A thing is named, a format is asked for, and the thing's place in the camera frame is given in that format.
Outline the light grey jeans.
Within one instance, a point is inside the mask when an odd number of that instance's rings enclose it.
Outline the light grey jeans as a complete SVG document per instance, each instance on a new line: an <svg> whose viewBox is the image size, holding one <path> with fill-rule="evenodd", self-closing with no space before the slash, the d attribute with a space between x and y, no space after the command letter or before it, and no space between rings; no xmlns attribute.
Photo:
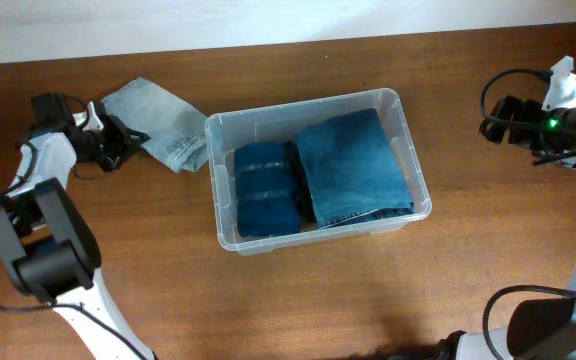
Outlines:
<svg viewBox="0 0 576 360"><path fill-rule="evenodd" d="M207 117L156 83L139 77L102 104L128 128L147 134L142 148L173 172L196 172L208 160Z"/></svg>

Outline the dark teal garment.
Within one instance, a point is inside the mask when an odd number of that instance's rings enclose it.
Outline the dark teal garment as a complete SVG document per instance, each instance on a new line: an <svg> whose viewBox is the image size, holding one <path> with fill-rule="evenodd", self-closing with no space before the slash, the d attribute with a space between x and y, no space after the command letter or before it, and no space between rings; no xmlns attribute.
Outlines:
<svg viewBox="0 0 576 360"><path fill-rule="evenodd" d="M287 146L251 143L234 152L237 228L241 237L298 233L301 215L298 186L290 169Z"/></svg>

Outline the black garment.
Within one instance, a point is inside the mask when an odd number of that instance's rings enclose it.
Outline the black garment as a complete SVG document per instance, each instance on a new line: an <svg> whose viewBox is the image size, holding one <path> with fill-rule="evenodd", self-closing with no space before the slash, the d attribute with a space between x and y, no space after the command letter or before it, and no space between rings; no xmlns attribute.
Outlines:
<svg viewBox="0 0 576 360"><path fill-rule="evenodd" d="M302 165L297 145L294 142L286 142L284 146L286 161L290 167L296 184L294 200L299 214L303 222L315 223L316 218L312 205L312 197L309 191L307 175Z"/></svg>

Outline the blue jeans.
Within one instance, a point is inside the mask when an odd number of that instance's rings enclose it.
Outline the blue jeans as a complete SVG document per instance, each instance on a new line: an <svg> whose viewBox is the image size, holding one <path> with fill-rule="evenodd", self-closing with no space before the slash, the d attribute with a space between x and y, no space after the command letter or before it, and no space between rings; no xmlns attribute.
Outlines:
<svg viewBox="0 0 576 360"><path fill-rule="evenodd" d="M296 145L320 229L413 213L376 109L311 125L296 135Z"/></svg>

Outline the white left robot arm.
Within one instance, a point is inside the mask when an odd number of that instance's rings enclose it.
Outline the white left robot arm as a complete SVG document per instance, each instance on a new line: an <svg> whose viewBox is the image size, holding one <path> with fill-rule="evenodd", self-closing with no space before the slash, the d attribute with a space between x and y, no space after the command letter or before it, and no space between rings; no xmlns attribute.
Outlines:
<svg viewBox="0 0 576 360"><path fill-rule="evenodd" d="M36 122L18 141L22 160L0 192L0 261L13 287L38 303L0 303L0 311L53 311L97 359L153 359L109 294L97 240L66 193L77 164L112 173L149 137L99 102L49 92L31 103Z"/></svg>

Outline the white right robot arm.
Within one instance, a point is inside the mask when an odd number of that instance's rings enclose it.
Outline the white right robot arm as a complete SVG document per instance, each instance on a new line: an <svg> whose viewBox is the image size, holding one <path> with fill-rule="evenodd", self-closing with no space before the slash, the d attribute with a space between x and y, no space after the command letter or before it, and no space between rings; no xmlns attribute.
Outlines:
<svg viewBox="0 0 576 360"><path fill-rule="evenodd" d="M512 96L480 109L488 141L530 151L534 166L576 169L576 74L565 56L548 70L530 70L548 90L541 101ZM484 306L478 332L456 331L436 346L436 359L576 359L576 239L561 268L559 287L520 284L496 291Z"/></svg>

